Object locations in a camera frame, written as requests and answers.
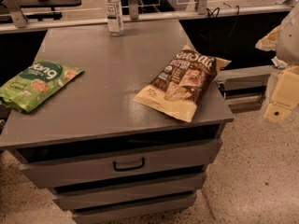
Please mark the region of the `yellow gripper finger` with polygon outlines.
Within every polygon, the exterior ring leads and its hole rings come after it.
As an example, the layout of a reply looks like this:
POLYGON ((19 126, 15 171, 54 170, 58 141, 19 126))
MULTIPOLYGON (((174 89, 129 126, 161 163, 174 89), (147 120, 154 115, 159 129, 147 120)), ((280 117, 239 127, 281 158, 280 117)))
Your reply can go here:
POLYGON ((275 51, 277 47, 278 26, 263 38, 259 39, 255 45, 256 49, 263 51, 275 51))
POLYGON ((299 105, 299 66, 292 66, 278 74, 278 81, 270 95, 263 118, 281 123, 299 105))

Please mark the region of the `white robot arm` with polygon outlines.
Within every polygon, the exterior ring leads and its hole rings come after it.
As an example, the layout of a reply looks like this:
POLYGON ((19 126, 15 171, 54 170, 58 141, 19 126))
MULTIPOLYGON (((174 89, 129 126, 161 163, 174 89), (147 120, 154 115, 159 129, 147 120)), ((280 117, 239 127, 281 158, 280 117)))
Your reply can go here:
POLYGON ((278 74, 275 88, 270 92, 263 119, 280 123, 299 105, 299 4, 290 11, 281 24, 260 39, 256 49, 276 53, 274 63, 287 67, 278 74))

